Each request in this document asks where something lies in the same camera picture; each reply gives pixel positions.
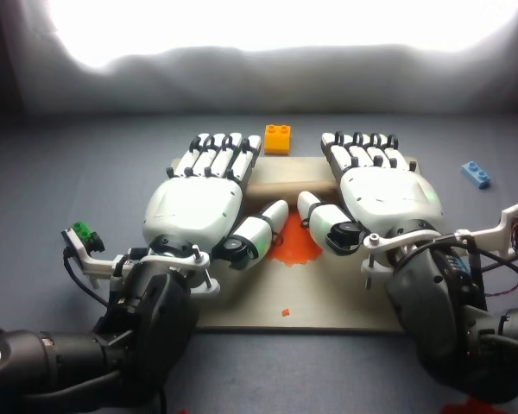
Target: wooden rolling pin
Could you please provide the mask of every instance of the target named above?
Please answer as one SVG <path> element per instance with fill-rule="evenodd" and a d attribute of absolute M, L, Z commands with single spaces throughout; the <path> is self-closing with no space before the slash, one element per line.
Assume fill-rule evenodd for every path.
<path fill-rule="evenodd" d="M 268 203 L 285 200 L 290 208 L 297 206 L 297 197 L 302 191 L 310 191 L 320 200 L 338 202 L 338 188 L 334 181 L 294 181 L 288 183 L 265 183 L 248 185 L 244 195 L 244 208 L 249 214 L 262 210 Z"/>

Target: red wire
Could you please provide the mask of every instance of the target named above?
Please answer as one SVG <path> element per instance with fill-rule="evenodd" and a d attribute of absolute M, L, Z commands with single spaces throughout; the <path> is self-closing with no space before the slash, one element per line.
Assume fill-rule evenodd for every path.
<path fill-rule="evenodd" d="M 518 220 L 512 226 L 512 231 L 510 232 L 510 243 L 512 244 L 512 249 L 514 249 L 515 254 L 518 254 L 516 252 L 516 243 L 515 243 L 515 232 L 516 232 L 517 228 L 518 228 Z M 497 292 L 497 293 L 485 293 L 485 297 L 486 298 L 493 298 L 495 296 L 507 295 L 507 294 L 509 294 L 511 292 L 514 292 L 516 289 L 518 289 L 518 282 L 516 283 L 516 285 L 514 285 L 513 287 L 511 287 L 507 291 L 502 291 L 502 292 Z"/>

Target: gray fabric wall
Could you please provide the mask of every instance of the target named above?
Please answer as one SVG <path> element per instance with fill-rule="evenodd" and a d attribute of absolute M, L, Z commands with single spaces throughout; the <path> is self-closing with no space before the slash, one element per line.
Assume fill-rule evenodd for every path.
<path fill-rule="evenodd" d="M 0 2 L 10 57 L 33 114 L 518 111 L 518 13 L 463 52 L 376 46 L 243 53 L 196 47 L 124 57 L 104 75 L 64 50 L 44 1 Z M 334 30 L 352 29 L 357 18 L 334 10 Z M 445 24 L 457 29 L 455 22 Z"/>

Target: blue lego brick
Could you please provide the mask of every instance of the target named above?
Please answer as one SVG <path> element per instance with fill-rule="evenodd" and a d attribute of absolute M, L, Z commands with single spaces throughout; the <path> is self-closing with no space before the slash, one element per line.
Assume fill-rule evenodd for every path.
<path fill-rule="evenodd" d="M 464 164 L 460 171 L 477 188 L 487 188 L 490 186 L 491 177 L 474 161 Z"/>

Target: orange play dough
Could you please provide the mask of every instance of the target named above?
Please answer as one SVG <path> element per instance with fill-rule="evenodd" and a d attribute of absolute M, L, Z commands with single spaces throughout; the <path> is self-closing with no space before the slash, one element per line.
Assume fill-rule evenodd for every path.
<path fill-rule="evenodd" d="M 301 227 L 301 218 L 297 210 L 290 211 L 281 236 L 284 242 L 280 246 L 272 246 L 267 257 L 277 259 L 290 267 L 299 263 L 305 265 L 308 260 L 315 260 L 322 253 L 309 235 L 309 230 Z"/>

